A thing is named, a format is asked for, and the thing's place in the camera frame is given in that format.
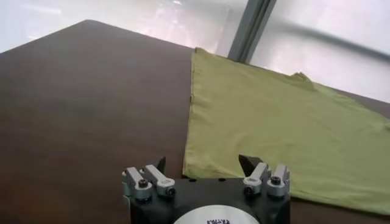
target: metal gripper jaw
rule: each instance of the metal gripper jaw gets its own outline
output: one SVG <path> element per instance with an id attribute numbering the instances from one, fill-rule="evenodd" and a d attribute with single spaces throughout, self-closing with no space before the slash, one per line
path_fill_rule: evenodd
<path id="1" fill-rule="evenodd" d="M 271 197 L 284 197 L 289 194 L 289 170 L 279 164 L 272 175 L 271 168 L 257 157 L 239 155 L 241 168 L 245 173 L 244 194 L 253 197 L 266 190 Z"/>
<path id="2" fill-rule="evenodd" d="M 164 169 L 165 157 L 160 160 L 157 167 L 146 165 L 141 170 L 135 167 L 126 168 L 122 172 L 124 197 L 134 197 L 139 201 L 149 200 L 152 197 L 153 187 L 156 188 L 159 196 L 175 196 L 175 181 L 163 174 Z"/>

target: metal window mullion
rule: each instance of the metal window mullion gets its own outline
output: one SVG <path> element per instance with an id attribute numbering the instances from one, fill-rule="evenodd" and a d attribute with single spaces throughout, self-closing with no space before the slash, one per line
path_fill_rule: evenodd
<path id="1" fill-rule="evenodd" d="M 228 58 L 247 63 L 253 56 L 276 0 L 248 0 Z"/>

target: wooden table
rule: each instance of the wooden table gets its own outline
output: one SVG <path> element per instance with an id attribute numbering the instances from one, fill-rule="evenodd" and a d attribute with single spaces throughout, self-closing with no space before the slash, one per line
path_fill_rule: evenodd
<path id="1" fill-rule="evenodd" d="M 0 54 L 0 223 L 126 223 L 123 168 L 166 156 L 179 178 L 191 53 L 84 21 Z M 292 223 L 389 222 L 302 200 L 291 209 Z"/>

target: green t-shirt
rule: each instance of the green t-shirt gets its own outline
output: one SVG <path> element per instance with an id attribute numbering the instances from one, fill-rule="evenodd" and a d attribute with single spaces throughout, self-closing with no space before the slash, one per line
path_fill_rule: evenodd
<path id="1" fill-rule="evenodd" d="M 311 82 L 196 49 L 183 173 L 242 177 L 238 154 L 291 171 L 295 197 L 390 214 L 390 121 Z"/>

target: white label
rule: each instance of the white label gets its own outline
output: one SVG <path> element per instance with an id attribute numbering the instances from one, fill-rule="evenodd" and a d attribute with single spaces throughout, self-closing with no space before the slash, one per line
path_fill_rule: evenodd
<path id="1" fill-rule="evenodd" d="M 174 224 L 259 224 L 250 214 L 226 205 L 208 205 L 181 216 Z"/>

